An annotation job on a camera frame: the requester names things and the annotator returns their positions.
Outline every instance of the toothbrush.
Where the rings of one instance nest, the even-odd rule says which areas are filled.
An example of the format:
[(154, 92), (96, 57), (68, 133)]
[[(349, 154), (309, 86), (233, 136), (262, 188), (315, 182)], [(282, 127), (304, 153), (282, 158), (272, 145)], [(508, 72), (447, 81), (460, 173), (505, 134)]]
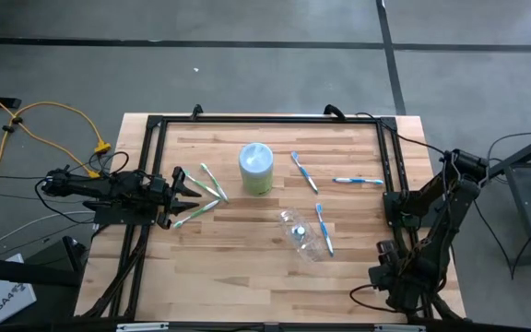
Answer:
[(342, 184), (384, 184), (383, 180), (370, 180), (361, 178), (334, 178), (333, 182)]
[(202, 189), (208, 191), (214, 197), (216, 197), (218, 199), (222, 199), (222, 197), (220, 197), (220, 195), (216, 191), (214, 191), (212, 188), (210, 188), (209, 186), (205, 185), (204, 183), (202, 183), (202, 182), (196, 180), (195, 178), (193, 178), (192, 175), (190, 175), (190, 173), (188, 171), (183, 170), (183, 172), (185, 173), (185, 177), (190, 179), (190, 181), (192, 181), (195, 184), (198, 184)]
[(207, 212), (208, 210), (210, 210), (211, 208), (215, 207), (218, 202), (220, 202), (219, 199), (217, 199), (216, 201), (213, 201), (211, 203), (208, 203), (206, 204), (204, 207), (200, 208), (199, 210), (197, 210), (196, 212), (192, 213), (191, 215), (185, 217), (184, 219), (181, 219), (180, 221), (176, 222), (173, 227), (174, 228), (180, 228), (182, 227), (182, 225), (189, 219), (194, 219), (196, 217), (198, 217), (199, 215), (203, 214), (204, 212)]
[(299, 154), (296, 153), (295, 151), (292, 151), (290, 153), (292, 155), (292, 159), (294, 160), (294, 163), (296, 163), (296, 166), (299, 167), (299, 170), (301, 170), (301, 173), (302, 175), (304, 175), (304, 178), (309, 182), (309, 184), (311, 185), (311, 188), (314, 190), (314, 192), (316, 194), (319, 194), (319, 190), (317, 189), (317, 186), (314, 185), (314, 181), (313, 181), (313, 178), (311, 178), (311, 175), (309, 175), (309, 173), (306, 172), (306, 170), (304, 169), (304, 167), (302, 167), (300, 164), (299, 164)]
[(227, 197), (227, 194), (225, 194), (225, 191), (222, 190), (222, 187), (220, 186), (220, 184), (218, 184), (218, 181), (217, 181), (217, 178), (214, 177), (214, 175), (212, 175), (212, 173), (210, 172), (210, 170), (208, 169), (208, 166), (202, 162), (200, 164), (200, 166), (202, 167), (202, 169), (204, 171), (206, 171), (208, 173), (208, 175), (210, 175), (210, 179), (212, 179), (212, 182), (214, 183), (214, 185), (217, 187), (217, 190), (218, 190), (218, 193), (220, 194), (220, 196), (222, 197), (222, 199), (225, 200), (225, 202), (229, 203), (229, 198)]
[(315, 208), (317, 210), (317, 217), (319, 217), (319, 225), (321, 225), (321, 231), (323, 232), (324, 240), (327, 241), (327, 249), (329, 249), (329, 254), (333, 257), (333, 245), (331, 245), (329, 233), (327, 233), (327, 228), (325, 227), (325, 223), (323, 222), (323, 217), (321, 217), (321, 212), (323, 212), (323, 208), (319, 203), (315, 204)]

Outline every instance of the concrete floor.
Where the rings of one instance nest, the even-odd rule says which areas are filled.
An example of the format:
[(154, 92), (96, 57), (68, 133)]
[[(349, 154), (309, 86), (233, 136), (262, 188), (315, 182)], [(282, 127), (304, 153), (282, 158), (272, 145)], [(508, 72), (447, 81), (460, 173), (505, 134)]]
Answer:
[[(394, 42), (531, 44), (531, 1), (386, 1)], [(373, 0), (0, 1), (0, 34), (54, 37), (381, 42)], [(396, 52), (407, 114), (420, 115), (426, 138), (444, 149), (486, 155), (490, 143), (531, 131), (531, 53)], [(206, 48), (94, 48), (0, 45), (0, 96), (59, 101), (86, 112), (114, 142), (126, 112), (395, 114), (384, 51)], [(96, 140), (72, 113), (41, 108), (25, 116), (35, 133), (85, 160)], [(8, 120), (0, 111), (0, 127)], [(531, 137), (502, 142), (505, 157)], [(39, 176), (63, 166), (61, 152), (13, 134), (0, 174)], [(437, 158), (432, 161), (439, 170)], [(33, 196), (33, 181), (0, 180), (0, 192)], [(509, 190), (491, 184), (478, 200), (512, 256), (526, 236)], [(58, 205), (64, 211), (79, 205)], [(0, 236), (50, 212), (36, 201), (0, 197)], [(51, 219), (0, 244), (25, 243), (70, 225)], [(89, 244), (88, 226), (67, 233)], [(47, 244), (23, 247), (25, 256)], [(531, 267), (510, 280), (476, 210), (454, 242), (467, 316), (531, 327)]]

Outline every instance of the floor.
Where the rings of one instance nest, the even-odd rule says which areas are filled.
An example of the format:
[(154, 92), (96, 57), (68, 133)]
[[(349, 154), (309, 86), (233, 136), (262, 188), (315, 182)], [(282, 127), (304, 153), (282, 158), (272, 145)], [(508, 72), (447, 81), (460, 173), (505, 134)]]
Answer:
[[(372, 44), (386, 40), (388, 31), (383, 39), (374, 0), (142, 4), (0, 0), (0, 35)], [(531, 0), (388, 0), (385, 8), (395, 43), (531, 45)], [(345, 113), (420, 115), (431, 144), (485, 156), (498, 137), (531, 131), (531, 52), (496, 51), (394, 51), (395, 82), (387, 70), (392, 52), (382, 49), (0, 45), (0, 96), (20, 98), (24, 105), (59, 101), (75, 106), (110, 142), (127, 112), (190, 112), (201, 103), (208, 113), (320, 113), (332, 103)], [(393, 94), (399, 83), (402, 100)], [(82, 160), (95, 147), (95, 136), (73, 113), (44, 107), (25, 119), (35, 133), (69, 147)], [(0, 111), (0, 128), (7, 120)], [(505, 140), (493, 156), (505, 157), (530, 141), (530, 136)], [(63, 153), (16, 132), (0, 174), (40, 176), (66, 163), (70, 160)], [(33, 181), (0, 179), (0, 193), (33, 197), (33, 190)], [(493, 183), (478, 204), (515, 256), (526, 235), (509, 190)], [(0, 196), (0, 236), (49, 214), (40, 202)], [(67, 226), (62, 219), (39, 223), (1, 243), (0, 253)], [(89, 244), (89, 226), (51, 239), (66, 233)], [(30, 256), (46, 245), (38, 241), (20, 252)], [(510, 280), (497, 244), (473, 208), (454, 249), (467, 316), (531, 327), (531, 267), (520, 267)]]

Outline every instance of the wooden table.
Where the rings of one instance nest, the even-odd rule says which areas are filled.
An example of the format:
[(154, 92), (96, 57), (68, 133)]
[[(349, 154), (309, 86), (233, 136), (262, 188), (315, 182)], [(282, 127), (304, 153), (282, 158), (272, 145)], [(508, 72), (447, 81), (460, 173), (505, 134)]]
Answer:
[[(124, 115), (116, 150), (130, 155), (126, 169), (138, 164), (147, 116)], [(424, 141), (419, 117), (396, 119), (400, 135)], [(274, 188), (268, 196), (252, 197), (242, 190), (238, 154), (250, 142), (265, 143), (274, 151)], [(147, 171), (154, 158), (153, 144)], [(404, 140), (401, 145), (409, 186), (419, 189), (432, 177), (428, 152)], [(390, 139), (387, 146), (392, 152)], [(316, 182), (318, 196), (293, 164), (292, 150), (299, 153), (301, 163)], [(214, 173), (230, 203), (220, 203), (179, 230), (152, 228), (137, 320), (405, 321), (402, 314), (363, 308), (348, 297), (351, 289), (370, 283), (368, 268), (378, 265), (376, 243), (392, 238), (384, 220), (384, 186), (331, 182), (333, 177), (383, 178), (372, 125), (170, 124), (162, 174), (169, 178), (174, 166), (182, 166), (198, 180), (211, 184), (200, 162)], [(203, 194), (197, 199), (201, 205), (212, 201), (213, 197), (195, 184), (186, 184)], [(323, 205), (336, 255), (324, 262), (307, 263), (285, 238), (277, 215), (285, 208), (297, 208), (319, 231), (314, 211), (317, 202)], [(112, 280), (123, 237), (124, 226), (111, 226), (93, 241), (76, 314), (87, 311)], [(130, 280), (126, 285), (123, 305), (127, 303)], [(454, 264), (449, 267), (448, 284), (441, 295), (455, 312), (465, 315)], [(385, 306), (386, 296), (387, 292), (374, 290), (358, 294), (361, 301), (377, 306)]]

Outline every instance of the green toothbrush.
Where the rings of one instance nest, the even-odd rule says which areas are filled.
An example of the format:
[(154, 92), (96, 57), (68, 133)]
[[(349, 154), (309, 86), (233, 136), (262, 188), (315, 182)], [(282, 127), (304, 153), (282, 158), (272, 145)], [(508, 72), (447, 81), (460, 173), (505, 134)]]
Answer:
[(213, 201), (211, 203), (208, 203), (206, 204), (204, 207), (200, 208), (199, 210), (197, 210), (196, 212), (192, 213), (191, 215), (185, 217), (184, 219), (181, 219), (180, 221), (176, 222), (175, 224), (173, 224), (173, 227), (174, 228), (180, 228), (182, 227), (182, 225), (189, 219), (193, 219), (193, 218), (196, 218), (198, 217), (199, 215), (203, 214), (204, 212), (210, 210), (211, 208), (215, 207), (218, 202), (220, 202), (219, 199), (217, 199), (216, 201)]
[(210, 175), (210, 179), (212, 179), (212, 182), (217, 187), (218, 193), (220, 194), (222, 199), (224, 199), (225, 202), (229, 203), (229, 198), (227, 197), (227, 194), (225, 194), (225, 191), (222, 190), (222, 187), (220, 186), (220, 184), (218, 184), (217, 178), (215, 178), (214, 175), (212, 175), (212, 173), (208, 170), (208, 166), (204, 162), (200, 163), (200, 166), (204, 171), (208, 173), (208, 175)]
[(214, 197), (216, 197), (218, 199), (222, 199), (222, 197), (216, 191), (214, 191), (212, 188), (210, 188), (209, 186), (205, 185), (204, 183), (202, 183), (202, 182), (196, 180), (195, 178), (193, 178), (192, 175), (190, 175), (190, 173), (188, 171), (183, 170), (183, 172), (185, 173), (185, 177), (190, 179), (190, 181), (192, 181), (195, 184), (198, 184), (202, 189), (208, 191)]

